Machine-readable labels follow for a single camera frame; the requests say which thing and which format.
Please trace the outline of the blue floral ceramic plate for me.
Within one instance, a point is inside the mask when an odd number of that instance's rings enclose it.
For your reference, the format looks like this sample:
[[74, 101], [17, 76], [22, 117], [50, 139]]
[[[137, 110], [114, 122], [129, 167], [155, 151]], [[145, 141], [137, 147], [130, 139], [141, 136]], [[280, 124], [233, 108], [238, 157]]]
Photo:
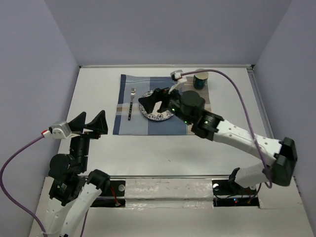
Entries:
[[156, 103], [154, 110], [151, 114], [146, 113], [144, 107], [140, 103], [139, 103], [139, 109], [140, 109], [141, 114], [145, 118], [152, 120], [152, 121], [165, 121], [167, 119], [170, 119], [173, 116], [173, 114], [170, 111], [167, 110], [163, 113], [158, 112], [160, 105], [161, 105], [161, 102]]

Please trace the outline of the silver fork patterned handle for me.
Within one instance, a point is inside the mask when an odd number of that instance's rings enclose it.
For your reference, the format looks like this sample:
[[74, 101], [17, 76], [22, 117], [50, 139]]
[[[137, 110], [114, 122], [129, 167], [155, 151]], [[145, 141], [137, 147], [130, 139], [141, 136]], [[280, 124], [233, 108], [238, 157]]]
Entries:
[[132, 87], [131, 88], [131, 92], [130, 92], [130, 104], [129, 104], [129, 112], [128, 112], [128, 121], [131, 120], [133, 101], [134, 101], [135, 96], [136, 96], [136, 89], [134, 87]]

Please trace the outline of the blue beige checked placemat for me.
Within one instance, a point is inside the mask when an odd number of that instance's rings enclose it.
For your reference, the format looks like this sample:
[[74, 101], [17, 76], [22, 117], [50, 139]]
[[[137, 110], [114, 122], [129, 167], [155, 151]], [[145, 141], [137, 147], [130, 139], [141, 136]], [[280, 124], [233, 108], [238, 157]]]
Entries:
[[186, 125], [171, 112], [158, 113], [161, 102], [148, 114], [138, 99], [150, 96], [156, 88], [171, 87], [170, 77], [137, 77], [122, 74], [118, 104], [113, 128], [114, 135], [173, 136], [192, 135], [192, 127]]

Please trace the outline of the teal mug cream inside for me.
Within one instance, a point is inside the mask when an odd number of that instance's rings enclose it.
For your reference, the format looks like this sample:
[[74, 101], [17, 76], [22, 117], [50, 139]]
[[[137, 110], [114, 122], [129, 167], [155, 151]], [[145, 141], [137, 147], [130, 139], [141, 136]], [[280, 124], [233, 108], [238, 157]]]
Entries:
[[197, 90], [201, 90], [205, 87], [209, 73], [204, 69], [197, 69], [193, 77], [193, 87]]

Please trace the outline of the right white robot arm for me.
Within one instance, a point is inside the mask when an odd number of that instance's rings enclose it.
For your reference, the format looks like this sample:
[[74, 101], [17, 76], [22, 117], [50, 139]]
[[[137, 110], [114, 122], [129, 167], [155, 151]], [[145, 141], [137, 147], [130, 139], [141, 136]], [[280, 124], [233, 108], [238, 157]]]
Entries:
[[283, 140], [251, 135], [250, 132], [233, 125], [221, 116], [204, 108], [205, 100], [195, 91], [182, 94], [178, 90], [157, 88], [150, 96], [142, 97], [139, 103], [151, 113], [157, 102], [159, 112], [170, 111], [184, 123], [191, 125], [194, 135], [213, 142], [223, 143], [246, 152], [261, 160], [247, 168], [235, 168], [227, 181], [228, 190], [238, 194], [244, 188], [272, 182], [288, 187], [298, 159], [293, 139]]

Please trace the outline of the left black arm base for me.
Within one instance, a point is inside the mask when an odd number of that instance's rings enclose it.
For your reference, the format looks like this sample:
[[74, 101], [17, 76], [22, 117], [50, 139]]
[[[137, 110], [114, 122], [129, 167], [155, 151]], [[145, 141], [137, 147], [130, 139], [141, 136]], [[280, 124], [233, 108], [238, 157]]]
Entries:
[[91, 207], [125, 207], [125, 180], [112, 180], [110, 187], [92, 203]]

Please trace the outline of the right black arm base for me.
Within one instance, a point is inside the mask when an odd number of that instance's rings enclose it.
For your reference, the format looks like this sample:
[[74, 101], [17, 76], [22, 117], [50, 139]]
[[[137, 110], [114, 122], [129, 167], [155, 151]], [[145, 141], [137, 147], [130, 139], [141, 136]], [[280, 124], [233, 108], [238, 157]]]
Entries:
[[259, 207], [258, 194], [261, 184], [257, 188], [243, 188], [230, 186], [228, 180], [212, 181], [214, 207]]

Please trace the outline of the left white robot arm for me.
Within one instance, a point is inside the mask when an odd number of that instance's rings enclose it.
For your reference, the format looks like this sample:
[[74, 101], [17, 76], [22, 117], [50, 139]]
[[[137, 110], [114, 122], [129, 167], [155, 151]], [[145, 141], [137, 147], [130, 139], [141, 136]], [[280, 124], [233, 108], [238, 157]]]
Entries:
[[48, 176], [53, 179], [49, 200], [43, 220], [45, 237], [71, 237], [84, 214], [99, 195], [108, 192], [110, 176], [101, 171], [86, 172], [90, 140], [99, 139], [108, 133], [106, 112], [101, 110], [89, 123], [86, 112], [72, 121], [56, 122], [42, 135], [54, 139], [70, 139], [69, 153], [54, 155], [49, 163]]

